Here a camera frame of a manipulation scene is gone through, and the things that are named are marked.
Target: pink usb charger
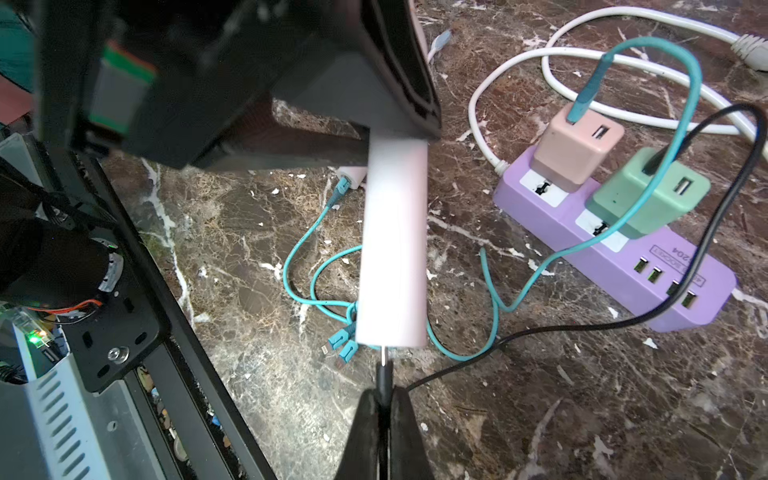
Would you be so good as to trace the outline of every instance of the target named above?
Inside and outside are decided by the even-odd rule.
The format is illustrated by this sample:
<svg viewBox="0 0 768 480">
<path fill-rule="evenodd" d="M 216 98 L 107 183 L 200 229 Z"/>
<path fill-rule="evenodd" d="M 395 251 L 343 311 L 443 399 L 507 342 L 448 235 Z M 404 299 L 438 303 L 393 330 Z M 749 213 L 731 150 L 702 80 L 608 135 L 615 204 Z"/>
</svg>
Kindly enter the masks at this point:
<svg viewBox="0 0 768 480">
<path fill-rule="evenodd" d="M 531 162 L 534 172 L 571 194 L 624 136 L 624 127 L 592 110 L 575 124 L 568 123 L 572 106 L 563 107 L 549 122 Z"/>
</svg>

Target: white tube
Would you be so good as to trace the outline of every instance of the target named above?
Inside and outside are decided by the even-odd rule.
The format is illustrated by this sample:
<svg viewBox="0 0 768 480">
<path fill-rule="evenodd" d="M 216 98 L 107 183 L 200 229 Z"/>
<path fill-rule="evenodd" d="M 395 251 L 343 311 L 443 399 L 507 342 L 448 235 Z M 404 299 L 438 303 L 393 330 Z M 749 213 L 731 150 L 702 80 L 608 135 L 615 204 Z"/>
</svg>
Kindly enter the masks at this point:
<svg viewBox="0 0 768 480">
<path fill-rule="evenodd" d="M 355 340 L 426 345 L 427 142 L 371 131 Z"/>
<path fill-rule="evenodd" d="M 368 167 L 339 167 L 336 171 L 338 178 L 345 177 L 349 180 L 349 188 L 357 190 L 368 174 Z"/>
</svg>

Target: teal ethernet cable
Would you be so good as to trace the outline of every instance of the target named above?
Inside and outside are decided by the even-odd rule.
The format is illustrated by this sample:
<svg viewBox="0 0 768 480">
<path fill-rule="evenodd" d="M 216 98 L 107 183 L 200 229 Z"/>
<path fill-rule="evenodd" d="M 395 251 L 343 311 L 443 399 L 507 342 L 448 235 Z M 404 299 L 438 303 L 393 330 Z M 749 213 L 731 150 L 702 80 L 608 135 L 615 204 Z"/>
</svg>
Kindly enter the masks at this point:
<svg viewBox="0 0 768 480">
<path fill-rule="evenodd" d="M 341 300 L 308 300 L 306 298 L 302 298 L 296 295 L 293 292 L 293 289 L 288 284 L 288 267 L 290 266 L 290 263 L 293 260 L 293 257 L 296 255 L 296 252 L 299 251 L 299 248 L 301 248 L 302 245 L 304 245 L 304 242 L 306 242 L 306 239 L 309 238 L 310 235 L 312 235 L 315 232 L 315 230 L 317 230 L 317 227 L 320 225 L 321 222 L 323 222 L 323 218 L 326 217 L 331 207 L 337 201 L 339 201 L 341 197 L 344 196 L 344 194 L 348 189 L 349 189 L 349 180 L 343 177 L 341 180 L 339 180 L 339 183 L 336 184 L 336 188 L 333 189 L 333 195 L 331 195 L 330 200 L 328 200 L 328 203 L 323 209 L 323 212 L 320 213 L 320 216 L 317 217 L 317 220 L 315 220 L 315 223 L 310 227 L 309 230 L 306 231 L 304 236 L 301 237 L 301 239 L 296 243 L 296 245 L 288 254 L 288 257 L 286 258 L 286 263 L 285 265 L 283 265 L 283 288 L 286 289 L 286 292 L 292 299 L 294 299 L 299 303 L 303 303 L 304 305 L 314 305 L 314 306 L 343 306 L 347 309 L 349 309 L 351 305 L 354 305 L 354 303 L 343 302 Z"/>
<path fill-rule="evenodd" d="M 344 348 L 341 349 L 339 360 L 337 360 L 337 362 L 349 363 L 352 360 L 352 357 L 357 353 L 358 348 L 359 343 L 355 340 L 350 340 L 344 345 Z"/>
<path fill-rule="evenodd" d="M 315 294 L 315 285 L 317 284 L 317 279 L 320 278 L 320 274 L 323 272 L 323 270 L 326 269 L 327 266 L 329 266 L 331 263 L 335 262 L 341 257 L 344 257 L 346 255 L 349 255 L 350 253 L 359 252 L 362 250 L 362 245 L 358 245 L 357 247 L 352 247 L 347 250 L 344 250 L 343 252 L 338 252 L 333 257 L 330 257 L 328 260 L 323 262 L 323 265 L 320 265 L 320 267 L 315 271 L 315 274 L 312 276 L 312 283 L 310 283 L 310 296 L 312 297 L 312 300 L 317 300 L 317 295 Z M 332 319 L 339 320 L 340 322 L 346 323 L 349 325 L 352 323 L 351 317 L 351 311 L 349 310 L 349 307 L 347 308 L 347 316 L 341 316 L 338 313 L 334 313 L 331 310 L 327 309 L 323 305 L 318 305 L 317 308 L 325 313 L 327 316 L 331 317 Z"/>
<path fill-rule="evenodd" d="M 347 343 L 349 338 L 355 335 L 357 324 L 350 323 L 344 326 L 341 330 L 331 335 L 326 342 L 327 345 L 323 345 L 323 355 L 328 355 L 329 352 L 337 350 L 341 345 Z"/>
<path fill-rule="evenodd" d="M 323 221 L 323 218 L 325 217 L 325 214 L 327 214 L 327 211 L 323 211 L 323 213 L 320 214 L 320 218 L 318 218 L 318 221 L 315 222 L 315 224 L 310 228 L 310 231 L 308 234 L 311 234 L 319 225 L 321 221 Z M 302 238 L 302 240 L 299 240 L 300 244 L 303 243 L 303 241 L 306 240 L 306 238 Z M 312 297 L 312 301 L 315 302 L 323 302 L 323 300 L 317 299 L 317 293 L 316 293 L 316 285 L 317 280 L 320 278 L 320 274 L 323 273 L 323 271 L 333 262 L 337 261 L 338 259 L 345 257 L 351 253 L 359 252 L 362 250 L 362 245 L 358 245 L 357 247 L 352 247 L 347 250 L 341 251 L 330 257 L 328 260 L 323 262 L 317 270 L 315 270 L 315 273 L 312 276 L 312 282 L 310 283 L 310 296 Z M 286 266 L 283 268 L 283 279 L 285 279 L 285 275 L 288 265 L 290 264 L 290 259 L 292 256 L 289 256 L 288 259 L 286 259 Z M 435 344 L 435 347 L 445 356 L 447 356 L 450 359 L 456 360 L 458 362 L 463 362 L 465 360 L 473 359 L 478 355 L 481 355 L 483 352 L 485 352 L 487 349 L 491 348 L 493 345 L 494 340 L 496 339 L 496 334 L 498 333 L 498 304 L 493 300 L 493 297 L 491 298 L 491 302 L 493 303 L 493 324 L 491 327 L 491 334 L 488 336 L 488 341 L 485 343 L 485 345 L 480 349 L 477 353 L 471 354 L 471 355 L 459 355 L 457 353 L 453 353 L 450 350 L 446 349 L 440 341 L 437 339 L 437 336 L 432 331 L 432 326 L 429 324 L 429 321 L 427 321 L 427 333 L 429 334 L 429 338 L 432 341 L 432 343 Z M 325 305 L 327 304 L 315 304 L 317 308 L 325 313 L 327 316 L 331 317 L 332 319 L 338 320 L 342 323 L 345 323 L 346 325 L 350 325 L 352 323 L 352 314 L 354 310 L 356 310 L 356 303 L 349 303 L 349 305 L 346 305 L 346 316 L 341 316 L 338 313 L 332 312 L 330 309 L 326 308 Z M 377 350 L 379 347 L 377 346 L 369 346 L 370 348 Z"/>
<path fill-rule="evenodd" d="M 680 145 L 683 142 L 688 124 L 690 123 L 691 119 L 693 119 L 696 106 L 699 103 L 699 93 L 702 83 L 701 67 L 699 66 L 699 62 L 696 60 L 696 57 L 694 57 L 693 54 L 691 54 L 688 50 L 680 47 L 679 45 L 675 45 L 670 41 L 663 40 L 662 38 L 632 38 L 631 40 L 624 41 L 613 47 L 608 53 L 603 55 L 600 63 L 598 64 L 598 67 L 590 77 L 587 86 L 584 87 L 584 90 L 582 90 L 578 97 L 576 97 L 576 102 L 571 108 L 571 113 L 568 114 L 567 120 L 571 123 L 575 123 L 584 115 L 587 108 L 589 107 L 589 104 L 597 94 L 603 76 L 614 60 L 614 55 L 623 50 L 626 50 L 627 48 L 633 47 L 657 48 L 665 53 L 668 53 L 669 55 L 672 55 L 677 60 L 680 60 L 683 65 L 685 65 L 685 68 L 688 72 L 688 77 L 690 78 L 690 90 L 688 92 L 688 99 L 686 100 L 685 108 L 683 109 L 683 113 L 680 116 L 680 123 L 677 125 L 677 130 L 674 132 L 674 136 L 672 137 L 672 141 L 670 142 L 669 148 L 667 149 L 667 153 L 664 155 L 664 159 L 659 165 L 656 174 L 651 179 L 647 187 L 645 187 L 645 190 L 643 190 L 643 193 L 640 195 L 637 201 L 635 201 L 632 207 L 627 210 L 627 213 L 625 213 L 616 221 L 616 223 L 611 225 L 600 235 L 586 240 L 583 243 L 579 243 L 578 245 L 575 245 L 571 248 L 555 252 L 547 257 L 546 260 L 541 263 L 539 268 L 537 268 L 534 274 L 531 275 L 531 278 L 528 279 L 528 282 L 525 284 L 525 286 L 523 286 L 523 289 L 520 291 L 512 305 L 508 306 L 504 304 L 501 297 L 496 292 L 496 288 L 494 288 L 493 282 L 491 280 L 491 274 L 488 271 L 488 260 L 486 259 L 485 248 L 481 248 L 480 263 L 482 265 L 485 283 L 488 285 L 488 290 L 491 292 L 491 297 L 493 297 L 494 302 L 498 303 L 498 307 L 504 312 L 514 312 L 518 308 L 525 296 L 528 295 L 528 291 L 531 289 L 536 280 L 538 280 L 540 275 L 546 270 L 550 263 L 558 258 L 565 257 L 571 253 L 576 253 L 585 248 L 600 243 L 601 241 L 613 235 L 620 228 L 622 228 L 626 222 L 628 222 L 629 219 L 631 219 L 632 216 L 635 215 L 636 212 L 643 207 L 648 198 L 650 198 L 654 190 L 656 190 L 656 187 L 659 185 L 659 183 L 661 183 L 662 178 L 674 161 L 674 158 L 677 156 L 677 151 L 680 149 Z"/>
<path fill-rule="evenodd" d="M 440 353 L 457 362 L 465 362 L 474 359 L 476 356 L 482 355 L 493 346 L 493 342 L 496 341 L 496 333 L 498 333 L 498 302 L 494 300 L 493 296 L 491 296 L 491 303 L 493 304 L 493 324 L 491 325 L 491 334 L 488 335 L 488 341 L 485 342 L 485 345 L 478 350 L 478 352 L 471 355 L 459 355 L 458 353 L 453 353 L 446 349 L 442 343 L 440 343 L 440 340 L 437 339 L 437 336 L 435 336 L 435 333 L 432 331 L 432 325 L 429 323 L 429 320 L 427 320 L 427 334 L 429 335 L 429 339 L 435 344 L 437 349 L 440 350 Z"/>
</svg>

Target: screw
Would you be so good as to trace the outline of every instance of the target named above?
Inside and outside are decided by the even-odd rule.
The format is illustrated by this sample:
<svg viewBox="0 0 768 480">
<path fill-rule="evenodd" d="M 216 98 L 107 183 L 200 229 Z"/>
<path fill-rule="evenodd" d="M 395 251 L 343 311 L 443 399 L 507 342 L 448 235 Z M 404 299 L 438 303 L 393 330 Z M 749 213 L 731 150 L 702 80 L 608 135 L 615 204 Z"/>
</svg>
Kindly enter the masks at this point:
<svg viewBox="0 0 768 480">
<path fill-rule="evenodd" d="M 109 349 L 109 352 L 107 353 L 107 359 L 110 362 L 114 362 L 120 365 L 128 359 L 128 353 L 128 347 L 126 346 L 114 347 Z"/>
</svg>

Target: teal cable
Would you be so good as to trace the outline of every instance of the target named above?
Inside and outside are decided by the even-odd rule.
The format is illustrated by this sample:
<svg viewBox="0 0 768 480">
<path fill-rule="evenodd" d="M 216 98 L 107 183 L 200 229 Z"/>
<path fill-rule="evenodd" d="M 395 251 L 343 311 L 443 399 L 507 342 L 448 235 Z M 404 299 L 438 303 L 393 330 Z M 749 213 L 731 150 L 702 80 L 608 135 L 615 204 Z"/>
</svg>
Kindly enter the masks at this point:
<svg viewBox="0 0 768 480">
<path fill-rule="evenodd" d="M 310 296 L 312 297 L 312 300 L 317 300 L 317 294 L 315 293 L 315 285 L 317 284 L 317 279 L 320 278 L 320 274 L 323 272 L 323 270 L 325 270 L 327 266 L 329 266 L 331 263 L 335 262 L 339 258 L 349 255 L 350 253 L 359 252 L 360 250 L 362 250 L 362 245 L 349 248 L 347 250 L 344 250 L 343 252 L 337 253 L 333 257 L 330 257 L 328 260 L 323 262 L 323 265 L 320 265 L 320 267 L 317 269 L 315 274 L 312 276 L 312 283 L 310 283 Z M 341 316 L 338 313 L 334 313 L 322 305 L 318 305 L 317 308 L 321 312 L 325 313 L 327 316 L 331 317 L 332 319 L 339 320 L 340 322 L 346 323 L 347 325 L 352 323 L 352 320 L 349 318 L 349 315 L 347 315 L 346 317 Z"/>
<path fill-rule="evenodd" d="M 488 341 L 485 342 L 485 345 L 477 353 L 471 355 L 459 355 L 458 353 L 453 353 L 446 349 L 440 343 L 440 340 L 437 339 L 437 336 L 435 336 L 435 333 L 432 331 L 432 325 L 430 325 L 429 320 L 427 320 L 427 334 L 429 334 L 429 339 L 443 355 L 457 362 L 465 362 L 474 359 L 478 355 L 482 355 L 493 346 L 493 342 L 496 340 L 496 334 L 498 333 L 498 302 L 493 299 L 493 296 L 491 296 L 491 303 L 493 304 L 493 324 L 491 326 L 491 334 L 488 335 Z"/>
<path fill-rule="evenodd" d="M 540 275 L 546 270 L 547 266 L 549 266 L 550 263 L 557 260 L 558 258 L 562 258 L 562 257 L 565 257 L 566 255 L 570 255 L 571 253 L 576 253 L 585 248 L 592 247 L 593 245 L 596 245 L 597 243 L 600 243 L 601 241 L 610 237 L 615 232 L 617 232 L 620 228 L 622 228 L 626 224 L 626 222 L 628 222 L 629 219 L 631 219 L 632 216 L 635 215 L 637 211 L 643 207 L 643 205 L 645 205 L 645 202 L 648 200 L 648 198 L 650 198 L 654 190 L 656 190 L 656 187 L 659 185 L 659 183 L 661 183 L 662 178 L 664 178 L 664 175 L 666 174 L 670 165 L 674 161 L 674 158 L 677 156 L 677 151 L 680 149 L 680 144 L 682 144 L 683 142 L 683 138 L 685 137 L 685 134 L 686 134 L 686 129 L 688 128 L 688 124 L 690 123 L 691 119 L 693 119 L 696 106 L 699 103 L 699 93 L 701 90 L 702 75 L 701 75 L 701 67 L 699 66 L 699 62 L 696 60 L 696 57 L 694 57 L 685 48 L 675 45 L 667 40 L 663 40 L 661 38 L 650 38 L 650 37 L 633 38 L 631 40 L 622 42 L 616 47 L 612 48 L 611 51 L 609 51 L 607 54 L 603 56 L 603 58 L 601 59 L 601 63 L 598 65 L 598 69 L 595 70 L 595 73 L 592 75 L 592 78 L 590 78 L 590 81 L 588 83 L 588 87 L 590 88 L 590 90 L 587 91 L 587 88 L 584 89 L 584 91 L 587 92 L 584 95 L 584 97 L 582 97 L 582 95 L 579 94 L 579 96 L 576 99 L 577 103 L 574 103 L 574 106 L 571 109 L 571 113 L 576 111 L 577 112 L 576 115 L 578 116 L 578 111 L 583 109 L 585 105 L 586 107 L 588 107 L 589 103 L 592 101 L 592 99 L 594 99 L 594 96 L 597 94 L 597 87 L 595 85 L 599 87 L 600 81 L 602 80 L 602 77 L 605 74 L 605 71 L 607 70 L 607 66 L 603 66 L 604 63 L 606 65 L 610 65 L 610 63 L 613 61 L 615 54 L 617 54 L 620 51 L 623 51 L 625 48 L 632 48 L 632 47 L 658 48 L 674 56 L 678 60 L 680 60 L 680 62 L 682 62 L 683 65 L 685 65 L 685 68 L 688 71 L 688 77 L 690 78 L 690 90 L 688 92 L 688 99 L 686 100 L 685 108 L 683 109 L 683 113 L 680 116 L 680 123 L 677 126 L 677 130 L 674 132 L 674 136 L 672 137 L 670 146 L 667 149 L 667 153 L 664 155 L 664 159 L 659 165 L 659 169 L 657 170 L 656 174 L 651 179 L 647 187 L 645 187 L 645 190 L 643 190 L 643 193 L 640 195 L 637 201 L 635 201 L 632 207 L 630 207 L 630 209 L 627 210 L 627 213 L 622 215 L 621 218 L 619 218 L 616 221 L 616 223 L 611 225 L 600 235 L 597 235 L 596 237 L 586 240 L 583 243 L 579 243 L 578 245 L 575 245 L 571 248 L 567 248 L 565 250 L 555 252 L 549 257 L 547 257 L 547 259 L 541 263 L 539 268 L 537 268 L 534 274 L 531 275 L 531 278 L 528 279 L 528 282 L 525 284 L 525 286 L 523 286 L 523 289 L 520 291 L 520 293 L 518 294 L 517 298 L 515 299 L 512 305 L 507 306 L 506 304 L 504 304 L 501 297 L 496 292 L 496 288 L 494 288 L 493 282 L 491 280 L 491 274 L 488 271 L 488 261 L 485 255 L 485 248 L 481 248 L 480 262 L 483 269 L 483 275 L 485 276 L 485 283 L 488 285 L 488 290 L 491 292 L 491 296 L 493 297 L 493 300 L 496 303 L 498 303 L 499 308 L 504 312 L 507 312 L 507 313 L 514 312 L 515 309 L 518 308 L 518 306 L 523 301 L 525 296 L 528 295 L 528 291 L 531 289 L 534 282 L 538 280 Z"/>
<path fill-rule="evenodd" d="M 337 254 L 333 255 L 328 260 L 323 262 L 323 264 L 317 268 L 314 275 L 312 276 L 312 283 L 310 283 L 310 295 L 312 297 L 312 300 L 317 300 L 317 293 L 315 291 L 315 288 L 317 285 L 317 280 L 320 278 L 320 274 L 331 263 L 335 262 L 336 260 L 342 257 L 345 257 L 346 255 L 349 255 L 350 253 L 359 252 L 360 250 L 362 250 L 362 245 L 358 245 L 357 247 L 352 247 L 347 250 L 338 252 Z M 491 302 L 493 303 L 493 324 L 491 327 L 491 334 L 488 336 L 488 341 L 485 343 L 482 349 L 480 349 L 477 353 L 474 353 L 472 355 L 459 355 L 458 353 L 453 353 L 450 350 L 446 349 L 437 339 L 437 336 L 435 336 L 435 333 L 432 331 L 432 326 L 429 325 L 429 321 L 427 321 L 427 333 L 429 334 L 430 340 L 432 341 L 432 343 L 435 344 L 435 347 L 437 347 L 437 349 L 440 350 L 440 352 L 443 355 L 447 356 L 450 359 L 456 360 L 458 362 L 463 362 L 465 360 L 473 359 L 476 356 L 484 353 L 487 349 L 493 346 L 493 342 L 496 339 L 496 334 L 498 333 L 498 304 L 493 300 L 493 297 L 491 297 Z M 352 323 L 352 313 L 354 310 L 356 310 L 357 306 L 356 306 L 356 303 L 350 304 L 346 309 L 346 317 L 341 316 L 338 313 L 334 313 L 322 305 L 318 305 L 317 308 L 320 309 L 320 311 L 325 313 L 327 316 L 349 325 Z M 370 347 L 373 349 L 378 349 L 378 347 L 375 347 L 375 346 L 370 346 Z"/>
<path fill-rule="evenodd" d="M 302 298 L 296 295 L 293 292 L 293 289 L 288 284 L 288 268 L 290 266 L 291 261 L 293 260 L 293 257 L 296 255 L 296 252 L 299 251 L 299 248 L 301 248 L 302 245 L 304 245 L 304 242 L 306 242 L 306 239 L 309 238 L 310 235 L 312 235 L 315 232 L 315 230 L 317 230 L 317 227 L 320 225 L 321 222 L 323 222 L 323 219 L 326 217 L 331 207 L 337 201 L 339 201 L 339 199 L 346 193 L 348 189 L 349 189 L 349 180 L 347 180 L 346 178 L 342 178 L 341 180 L 339 180 L 339 183 L 336 185 L 336 188 L 333 189 L 333 195 L 331 196 L 330 200 L 328 200 L 326 207 L 323 208 L 323 212 L 320 213 L 320 216 L 317 217 L 317 220 L 315 220 L 315 223 L 310 227 L 309 230 L 306 231 L 304 236 L 299 239 L 296 245 L 293 246 L 293 249 L 290 251 L 290 253 L 288 253 L 288 257 L 286 258 L 286 263 L 285 265 L 283 265 L 283 288 L 286 289 L 286 293 L 288 293 L 288 295 L 292 299 L 294 299 L 299 303 L 302 303 L 304 305 L 314 305 L 314 306 L 343 306 L 344 308 L 349 308 L 349 305 L 351 304 L 351 302 L 343 302 L 341 300 L 308 300 L 306 298 Z"/>
<path fill-rule="evenodd" d="M 654 38 L 654 37 L 632 38 L 631 40 L 626 40 L 621 42 L 619 45 L 616 45 L 611 50 L 605 52 L 605 54 L 600 58 L 598 66 L 595 68 L 586 86 L 584 86 L 584 88 L 579 92 L 578 96 L 576 97 L 576 100 L 574 101 L 574 106 L 571 108 L 571 111 L 568 113 L 568 117 L 567 117 L 568 122 L 570 122 L 571 124 L 576 123 L 577 121 L 581 120 L 581 117 L 583 117 L 584 114 L 587 112 L 587 109 L 589 108 L 589 104 L 592 103 L 595 96 L 597 96 L 598 94 L 598 90 L 600 90 L 600 83 L 603 81 L 603 77 L 605 76 L 605 73 L 607 72 L 611 64 L 614 62 L 614 57 L 624 50 L 627 50 L 629 48 L 637 48 L 637 47 L 656 48 L 657 50 L 661 50 L 664 53 L 668 53 L 669 55 L 672 55 L 673 57 L 683 62 L 683 64 L 685 65 L 685 68 L 688 71 L 688 77 L 690 77 L 690 89 L 691 90 L 694 89 L 694 75 L 697 74 L 698 81 L 699 81 L 699 88 L 697 88 L 696 90 L 697 92 L 700 90 L 701 69 L 699 68 L 699 62 L 696 60 L 696 57 L 694 57 L 688 50 L 686 50 L 683 47 L 680 47 L 679 45 L 675 45 L 671 41 L 664 40 L 663 38 Z"/>
</svg>

